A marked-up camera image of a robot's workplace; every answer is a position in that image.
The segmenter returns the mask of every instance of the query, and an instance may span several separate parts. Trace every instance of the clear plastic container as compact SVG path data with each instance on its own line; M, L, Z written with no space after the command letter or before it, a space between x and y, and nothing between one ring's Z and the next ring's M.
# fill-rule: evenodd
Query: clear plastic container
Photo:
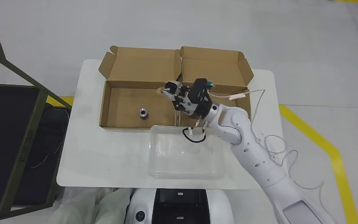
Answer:
M206 140L193 143L183 127L153 126L150 129L149 174L160 179L218 179L224 174L221 140L210 128Z

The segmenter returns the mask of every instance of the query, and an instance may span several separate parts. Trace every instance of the floor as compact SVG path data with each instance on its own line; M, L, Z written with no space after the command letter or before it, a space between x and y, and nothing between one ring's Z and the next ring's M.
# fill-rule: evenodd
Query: floor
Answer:
M7 58L61 96L74 95L82 62L101 59L111 45L241 50L252 68L273 71L279 104L287 105L340 150L358 205L354 174L358 4L329 0L35 0L20 4L3 0L0 30ZM0 73L0 83L24 83L3 67ZM284 118L282 126L288 148L299 151L292 177L310 187L323 180L323 204L338 223L346 223L327 154ZM244 199L235 192L228 194L235 200L232 204ZM317 191L308 194L317 199ZM266 199L257 196L253 202L262 200ZM52 211L0 223L40 223ZM251 223L275 223L265 212L250 214ZM241 209L235 215L247 216L248 211Z

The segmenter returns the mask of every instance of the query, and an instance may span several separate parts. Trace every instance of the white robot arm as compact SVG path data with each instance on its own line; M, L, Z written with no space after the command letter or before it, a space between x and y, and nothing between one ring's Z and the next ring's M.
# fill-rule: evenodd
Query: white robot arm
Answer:
M169 96L177 110L204 119L221 139L230 143L238 162L267 195L279 224L334 224L324 208L306 198L282 166L274 163L256 142L245 110L211 102L211 86L204 78L197 79L192 87L182 86L178 78L168 82L162 93Z
M251 121L241 108L215 105L216 110L205 118L221 139L231 144L231 150L242 167L257 181L270 200L278 223L334 223L319 204L303 196L282 166L271 159L251 132ZM224 113L219 125L219 117Z

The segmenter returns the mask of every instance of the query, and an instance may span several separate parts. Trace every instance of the cardboard box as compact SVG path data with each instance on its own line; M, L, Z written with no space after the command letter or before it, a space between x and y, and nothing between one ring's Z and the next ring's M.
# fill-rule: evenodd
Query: cardboard box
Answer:
M192 126L195 120L177 113L169 99L157 94L157 88L183 74L183 83L206 78L217 95L247 90L253 78L243 53L183 46L181 50L119 48L112 46L99 71L107 79L103 91L100 126L104 128L151 128L153 125ZM249 96L229 101L212 100L226 106L240 106L250 114ZM139 109L146 108L147 120Z
M112 46L100 67L107 79L103 91L100 126L104 128L151 128L176 125L170 100L157 94L181 73L179 50L119 48ZM139 110L146 108L147 120Z
M210 90L214 95L232 95L247 91L253 79L252 70L242 52L182 46L183 83L191 85L197 78L206 78L214 84ZM211 100L226 106L239 106L250 116L249 94L245 98L230 101L225 98L211 97ZM184 113L178 119L180 126L193 126L195 120Z

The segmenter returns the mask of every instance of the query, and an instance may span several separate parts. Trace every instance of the white cable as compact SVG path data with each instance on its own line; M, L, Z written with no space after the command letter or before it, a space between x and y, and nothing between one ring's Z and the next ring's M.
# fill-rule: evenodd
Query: white cable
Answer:
M67 114L67 118L68 118L68 122L69 122L69 114L68 114L67 110L65 110L65 112L66 112L66 114ZM56 151L55 151L54 153L48 153L48 154L45 156L45 158L44 158L44 160L43 160L42 162L40 162L40 163L37 164L36 166L30 167L30 168L33 169L33 168L36 168L36 167L40 166L41 164L43 164L43 163L46 161L47 157L48 157L50 154L52 154L52 155L56 154L57 151L58 151L58 149L60 148L61 144L63 143L63 141L64 141L64 139L60 142L59 146L57 147L57 149L56 149Z
M250 94L250 93L253 93L253 92L258 92L258 91L261 91L261 90L253 90L253 91L247 91L247 92L239 92L237 94L232 94L232 95L228 95L228 96L218 96L218 95L214 95L212 94L211 92L208 91L208 94L212 97L217 97L217 98L230 98L232 96L235 96L235 95L239 95L239 94Z
M294 161L292 162L292 164L289 166L289 170L288 170L288 176L289 176L289 178L291 178L291 180L292 180L298 187L300 187L300 188L302 188L302 189L305 189L305 190L314 190L314 189L319 188L319 192L318 192L319 203L321 204L323 210L325 210L325 212L327 212L327 214L330 215L330 213L327 211L327 209L324 207L324 205L323 205L323 203L322 203L321 191L322 191L322 187L323 187L324 181L321 181L321 183L320 183L318 186L315 186L315 187L313 187L313 188L307 188L307 187L305 187L305 186L301 186L300 184L298 184L298 183L291 177L291 168L293 167L293 165L296 163L296 161L297 161L297 159L298 159L298 151L297 151L297 150L291 150L290 152L288 152L287 154L285 154L285 156L284 156L284 157L282 158L282 160L281 160L281 163L278 164L275 160L273 160L273 159L271 158L271 154L276 155L276 154L285 153L286 150L287 150L287 143L286 143L286 141L285 141L282 137L280 137L280 136L277 136L277 135L274 135L274 134L270 134L270 135L268 135L268 136L265 137L265 139L264 139L264 141L263 141L263 143L264 143L264 146L263 146L263 145L260 143L260 139L255 135L255 133L254 133L254 131L253 131L253 128L252 128L252 126L253 126L253 121L255 120L255 117L256 117L256 114L257 114L257 111L258 111L258 106L259 106L260 101L261 101L261 99L262 99L262 96L264 95L264 93L265 93L266 90L254 90L254 91L250 91L250 92L257 92L257 91L262 91L262 93L261 93L260 97L258 98L258 102L257 102L257 104L256 104L256 107L255 107L255 110L254 110L254 114L253 114L252 120L251 120L251 132L252 132L253 136L255 137L256 143L259 144L264 150L267 151L270 160L271 160L272 162L274 162L275 164L277 164L277 166L283 166L284 160L286 159L286 157L287 157L289 154L291 154L291 153L293 153L293 152L296 152L296 157L295 157ZM285 143L285 148L284 148L284 150L281 151L281 152L272 152L272 151L270 151L270 150L267 148L267 139L268 139L268 137L277 137L277 138L281 139L281 140Z

